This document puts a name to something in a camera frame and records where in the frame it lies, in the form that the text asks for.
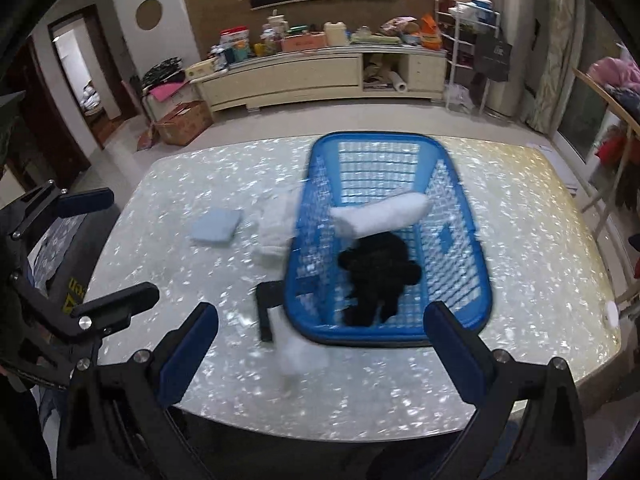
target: doorway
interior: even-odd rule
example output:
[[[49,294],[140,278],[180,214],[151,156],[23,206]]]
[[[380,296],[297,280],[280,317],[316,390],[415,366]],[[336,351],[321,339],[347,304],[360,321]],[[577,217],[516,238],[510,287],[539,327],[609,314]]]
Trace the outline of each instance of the doorway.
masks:
[[[95,5],[49,24],[49,36],[66,85],[101,149],[137,112],[107,44]]]
[[[37,59],[29,37],[0,87],[2,92],[25,92],[9,138],[7,166],[24,189],[49,179],[68,188],[90,164],[60,116]]]

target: wall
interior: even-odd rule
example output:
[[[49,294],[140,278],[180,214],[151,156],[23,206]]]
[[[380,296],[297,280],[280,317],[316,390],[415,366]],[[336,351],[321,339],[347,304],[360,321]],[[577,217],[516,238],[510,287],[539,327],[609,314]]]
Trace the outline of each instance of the wall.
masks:
[[[118,72],[124,80],[129,80],[131,76],[135,75],[136,70],[122,35],[113,0],[58,0],[31,33],[38,62],[53,100],[56,102],[71,135],[87,157],[99,150],[99,147],[78,110],[74,96],[66,86],[62,70],[60,70],[53,51],[47,25],[91,4],[95,4],[98,9],[100,23],[104,29],[111,55],[118,67]]]
[[[107,117],[115,119],[116,117],[119,117],[122,112],[120,111],[120,108],[116,103],[116,99],[114,99],[113,94],[111,93],[109,84],[104,77],[104,73],[100,67],[100,62],[98,62],[98,58],[95,55],[94,46],[91,44],[89,33],[86,30],[84,20],[78,20],[77,23],[78,24],[74,27],[74,33],[78,39],[78,47],[82,53],[84,62],[89,69],[89,74],[91,74],[95,91],[100,95],[100,102],[104,107],[104,111],[107,113]]]
[[[56,49],[58,50],[62,65],[65,67],[71,89],[74,91],[78,102],[80,102],[82,100],[84,87],[91,80],[89,69],[86,67],[82,54],[80,53],[75,32],[70,30],[59,36],[59,38],[55,43]]]
[[[251,10],[248,0],[184,0],[189,11],[193,33],[200,55],[205,57],[211,45],[220,39],[220,30],[245,25],[258,41],[262,24],[271,9]],[[382,23],[396,16],[420,17],[433,13],[435,0],[315,0],[278,7],[290,26],[324,22],[344,22],[355,29],[369,25],[376,30]]]
[[[113,1],[140,77],[153,65],[169,57],[181,57],[185,66],[200,61],[183,0],[159,0],[162,19],[152,30],[142,30],[136,23],[136,9],[145,0]]]
[[[4,167],[4,175],[0,178],[0,208],[24,195],[24,190],[8,167]]]

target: curtain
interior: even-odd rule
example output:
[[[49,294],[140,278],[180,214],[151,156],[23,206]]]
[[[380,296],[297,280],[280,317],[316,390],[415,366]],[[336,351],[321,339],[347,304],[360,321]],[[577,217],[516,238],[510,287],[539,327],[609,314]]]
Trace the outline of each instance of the curtain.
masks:
[[[576,0],[549,0],[549,50],[527,124],[550,135],[565,78],[571,69]]]

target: blue plastic basket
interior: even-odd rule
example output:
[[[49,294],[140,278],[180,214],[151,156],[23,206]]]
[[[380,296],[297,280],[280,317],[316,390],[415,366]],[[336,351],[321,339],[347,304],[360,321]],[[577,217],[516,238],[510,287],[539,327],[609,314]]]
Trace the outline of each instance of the blue plastic basket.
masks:
[[[423,265],[420,283],[405,288],[398,314],[371,327],[342,324],[350,304],[348,274],[337,265],[349,240],[338,238],[332,206],[358,205],[399,187],[433,201],[420,222],[396,232]],[[337,132],[316,140],[309,156],[297,232],[285,278],[285,311],[306,338],[345,346],[426,346],[422,314],[443,301],[466,328],[479,331],[492,291],[476,227],[458,175],[443,146],[417,134]]]

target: pink cloth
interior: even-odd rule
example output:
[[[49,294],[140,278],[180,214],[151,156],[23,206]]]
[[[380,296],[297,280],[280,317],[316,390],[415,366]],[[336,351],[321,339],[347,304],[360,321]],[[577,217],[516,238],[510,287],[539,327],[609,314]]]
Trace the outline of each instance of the pink cloth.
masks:
[[[151,95],[155,97],[158,101],[162,102],[167,100],[173,94],[175,94],[180,88],[185,86],[188,81],[183,81],[181,83],[165,83],[160,86],[156,86],[150,90]]]
[[[587,74],[601,86],[629,88],[640,94],[640,69],[633,61],[605,57],[592,64]]]

